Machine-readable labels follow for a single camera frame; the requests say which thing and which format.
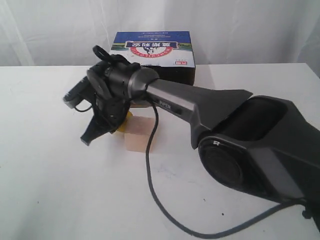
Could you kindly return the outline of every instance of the robotic arm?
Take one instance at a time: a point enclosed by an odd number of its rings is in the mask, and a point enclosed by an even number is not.
[[[131,102],[152,101],[190,123],[191,146],[218,182],[278,203],[305,201],[320,229],[320,132],[291,101],[162,80],[121,55],[93,50],[101,61],[63,98],[70,108],[92,104],[85,144],[117,130]]]

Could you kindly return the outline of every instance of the wire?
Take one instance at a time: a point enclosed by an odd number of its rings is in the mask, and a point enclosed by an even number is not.
[[[77,112],[79,112],[79,113],[87,112],[87,111],[89,111],[91,108],[92,108],[92,105],[91,105],[90,107],[88,107],[87,109],[85,109],[85,110],[80,110],[80,109],[78,109],[76,106],[74,107],[74,109],[75,109]]]
[[[241,230],[244,230],[244,229],[252,226],[253,224],[269,217],[270,215],[272,215],[282,209],[285,209],[285,208],[288,208],[288,207],[291,207],[294,205],[302,205],[302,206],[306,207],[306,202],[301,199],[289,200],[287,202],[281,203],[279,205],[276,205],[276,206],[266,210],[265,212],[249,219],[248,221],[245,221],[244,223],[242,223],[238,226],[235,226],[231,229],[228,229],[228,230],[225,230],[222,232],[217,232],[217,233],[212,233],[212,234],[200,233],[200,232],[193,231],[193,230],[187,228],[186,226],[184,226],[183,224],[178,222],[173,216],[171,216],[170,213],[168,213],[168,211],[165,209],[165,207],[160,202],[160,200],[154,190],[154,186],[152,183],[152,177],[151,177],[149,153],[150,153],[150,147],[151,147],[152,140],[153,140],[155,133],[156,133],[156,130],[158,128],[159,114],[158,114],[158,111],[157,111],[157,108],[156,108],[154,102],[152,102],[151,100],[149,100],[148,102],[152,105],[152,108],[153,108],[154,114],[155,114],[155,124],[154,124],[153,130],[151,132],[151,135],[149,137],[149,140],[148,140],[148,143],[146,146],[146,150],[145,150],[145,164],[146,164],[146,173],[147,173],[147,181],[148,181],[149,189],[150,189],[151,195],[153,197],[153,200],[155,201],[157,206],[160,208],[161,212],[169,219],[170,222],[172,222],[174,225],[176,225],[179,229],[181,229],[185,233],[187,233],[191,236],[197,237],[197,238],[201,238],[201,239],[219,239],[219,238],[223,238],[223,237],[238,233]]]

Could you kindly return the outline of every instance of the white table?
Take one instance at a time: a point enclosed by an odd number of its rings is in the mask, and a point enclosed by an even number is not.
[[[92,113],[69,109],[62,97],[86,69],[0,67],[0,239],[195,239],[160,212],[148,189],[145,155],[125,151],[121,134],[89,147],[80,141]],[[306,64],[199,65],[195,85],[290,99],[320,129],[320,80]],[[151,108],[133,113],[154,115]],[[153,182],[177,220],[215,233],[275,205],[217,183],[191,148],[189,125],[161,109],[159,116]],[[302,210],[282,210],[225,239],[318,239]]]

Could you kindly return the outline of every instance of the wooden block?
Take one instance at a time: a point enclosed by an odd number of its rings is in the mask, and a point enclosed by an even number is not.
[[[124,142],[128,151],[145,153],[149,137],[155,126],[155,119],[144,116],[132,116],[125,125]]]

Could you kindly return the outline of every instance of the box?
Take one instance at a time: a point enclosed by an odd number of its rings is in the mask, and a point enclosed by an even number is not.
[[[118,32],[110,54],[152,68],[161,79],[194,84],[196,65],[188,31]]]

